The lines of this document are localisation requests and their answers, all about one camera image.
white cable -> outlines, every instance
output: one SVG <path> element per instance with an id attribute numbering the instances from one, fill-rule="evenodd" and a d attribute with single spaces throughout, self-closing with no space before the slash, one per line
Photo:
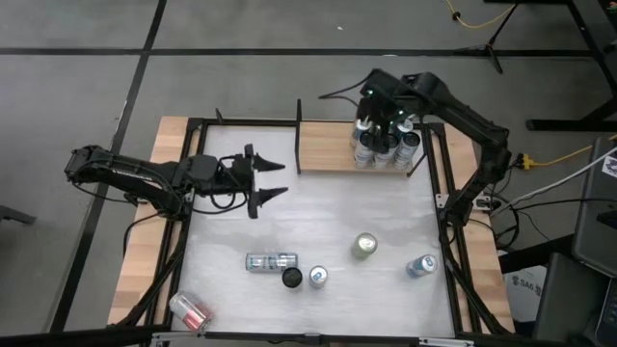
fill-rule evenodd
<path id="1" fill-rule="evenodd" d="M 575 173 L 572 173 L 571 175 L 569 175 L 569 176 L 567 176 L 567 177 L 565 177 L 565 178 L 563 178 L 563 179 L 561 179 L 561 180 L 558 180 L 558 181 L 556 181 L 556 182 L 554 182 L 554 183 L 552 183 L 552 184 L 550 184 L 550 185 L 548 185 L 548 186 L 546 186 L 546 187 L 540 188 L 540 189 L 535 190 L 535 191 L 533 191 L 533 192 L 531 192 L 531 193 L 527 193 L 527 194 L 525 194 L 525 195 L 523 195 L 523 196 L 520 196 L 520 197 L 518 197 L 518 198 L 516 198 L 516 199 L 510 200 L 510 202 L 508 202 L 507 204 L 505 204 L 505 205 L 501 206 L 500 208 L 496 209 L 496 210 L 495 210 L 495 211 L 491 214 L 491 216 L 495 216 L 496 214 L 500 213 L 500 212 L 501 212 L 501 211 L 503 211 L 504 209 L 508 208 L 508 207 L 509 207 L 509 206 L 511 206 L 511 205 L 514 205 L 515 203 L 517 203 L 517 202 L 519 202 L 519 201 L 521 201 L 521 200 L 523 200 L 523 199 L 526 199 L 526 198 L 529 198 L 529 197 L 535 196 L 536 194 L 541 194 L 541 193 L 544 193 L 544 192 L 546 192 L 548 189 L 551 189 L 551 188 L 553 188 L 553 187 L 556 187 L 556 186 L 558 186 L 558 185 L 561 185 L 561 184 L 563 184 L 563 183 L 565 183 L 565 182 L 567 182 L 567 181 L 571 180 L 572 178 L 574 178 L 574 177 L 576 177 L 576 176 L 578 176 L 578 175 L 580 175 L 580 174 L 582 174 L 582 173 L 586 172 L 586 171 L 587 171 L 587 170 L 589 170 L 592 166 L 594 166 L 594 165 L 596 165 L 596 164 L 600 163 L 601 161 L 603 161 L 603 160 L 605 159 L 605 157 L 609 156 L 610 154 L 612 154 L 612 153 L 613 153 L 614 151 L 616 151 L 616 150 L 617 150 L 617 147 L 615 147 L 615 148 L 611 149 L 609 152 L 607 152 L 606 154 L 604 154 L 604 155 L 603 155 L 603 156 L 601 156 L 600 158 L 598 158 L 598 159 L 594 160 L 593 162 L 591 162 L 591 163 L 590 163 L 589 165 L 587 165 L 586 167 L 584 167 L 584 168 L 582 168 L 582 169 L 578 170 L 578 171 L 577 171 L 577 172 L 575 172 Z"/>

can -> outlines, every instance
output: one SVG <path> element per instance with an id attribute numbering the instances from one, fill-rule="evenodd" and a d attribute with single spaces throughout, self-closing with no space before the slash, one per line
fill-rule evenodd
<path id="1" fill-rule="evenodd" d="M 170 299 L 170 311 L 195 333 L 204 333 L 212 320 L 210 311 L 195 295 L 178 291 Z"/>
<path id="2" fill-rule="evenodd" d="M 315 289 L 323 288 L 328 279 L 328 271 L 325 267 L 317 265 L 308 273 L 308 284 Z"/>
<path id="3" fill-rule="evenodd" d="M 388 152 L 375 153 L 375 169 L 385 169 L 388 163 L 394 157 L 396 148 L 398 147 L 398 139 L 394 135 L 388 135 Z"/>
<path id="4" fill-rule="evenodd" d="M 368 232 L 356 236 L 351 247 L 351 254 L 357 259 L 366 259 L 377 251 L 377 239 Z"/>
<path id="5" fill-rule="evenodd" d="M 370 120 L 356 120 L 354 122 L 354 130 L 352 130 L 351 138 L 349 139 L 349 145 L 351 145 L 351 147 L 355 147 L 360 139 L 360 135 L 364 131 L 368 131 L 371 126 L 373 126 L 373 122 Z"/>
<path id="6" fill-rule="evenodd" d="M 420 145 L 420 137 L 415 132 L 405 134 L 401 139 L 396 153 L 394 153 L 394 168 L 397 170 L 406 170 L 412 162 L 414 153 Z"/>
<path id="7" fill-rule="evenodd" d="M 437 271 L 437 259 L 430 254 L 423 255 L 414 261 L 410 261 L 405 270 L 414 279 L 433 274 Z"/>
<path id="8" fill-rule="evenodd" d="M 367 168 L 373 162 L 373 155 L 375 152 L 368 147 L 369 140 L 370 134 L 368 132 L 364 131 L 360 134 L 356 150 L 354 151 L 354 161 L 358 169 Z"/>
<path id="9" fill-rule="evenodd" d="M 253 273 L 283 272 L 285 269 L 298 266 L 298 255 L 295 253 L 248 253 L 245 266 Z"/>
<path id="10" fill-rule="evenodd" d="M 402 122 L 396 124 L 394 127 L 394 136 L 400 141 L 403 136 L 409 134 L 414 130 L 414 124 L 411 120 L 405 119 Z"/>
<path id="11" fill-rule="evenodd" d="M 282 284 L 287 288 L 295 288 L 302 283 L 302 272 L 298 268 L 288 268 L 282 272 Z"/>

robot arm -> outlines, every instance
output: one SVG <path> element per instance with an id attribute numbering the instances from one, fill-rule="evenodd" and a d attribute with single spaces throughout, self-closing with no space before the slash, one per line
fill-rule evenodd
<path id="1" fill-rule="evenodd" d="M 227 168 L 222 161 L 230 159 Z M 285 192 L 286 188 L 255 189 L 254 171 L 283 169 L 284 165 L 269 162 L 254 154 L 253 145 L 245 153 L 217 160 L 211 155 L 195 155 L 179 163 L 151 163 L 116 155 L 99 146 L 76 149 L 65 168 L 73 184 L 105 183 L 125 192 L 129 200 L 143 199 L 162 215 L 182 219 L 190 211 L 185 195 L 200 196 L 242 193 L 248 201 L 249 216 L 257 218 L 257 207 Z"/>
<path id="2" fill-rule="evenodd" d="M 473 200 L 489 184 L 502 180 L 512 153 L 507 149 L 509 131 L 494 125 L 457 100 L 445 83 L 430 72 L 405 75 L 401 79 L 374 69 L 364 83 L 356 117 L 369 119 L 380 129 L 390 129 L 410 115 L 435 115 L 477 142 L 480 164 L 465 187 L 448 197 L 443 217 L 455 227 L 464 226 Z M 388 131 L 372 133 L 372 148 L 385 152 Z"/>

red can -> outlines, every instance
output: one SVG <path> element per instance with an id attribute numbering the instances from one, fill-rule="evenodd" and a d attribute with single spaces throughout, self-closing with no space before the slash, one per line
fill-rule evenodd
<path id="1" fill-rule="evenodd" d="M 183 291 L 178 291 L 170 299 L 170 310 L 195 333 L 204 333 L 212 320 L 212 311 L 195 295 Z"/>

green can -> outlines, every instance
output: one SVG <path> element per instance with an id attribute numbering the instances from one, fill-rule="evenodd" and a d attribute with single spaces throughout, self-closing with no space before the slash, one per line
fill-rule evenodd
<path id="1" fill-rule="evenodd" d="M 366 259 L 375 251 L 377 251 L 377 238 L 368 232 L 356 236 L 351 247 L 351 254 L 357 259 Z"/>

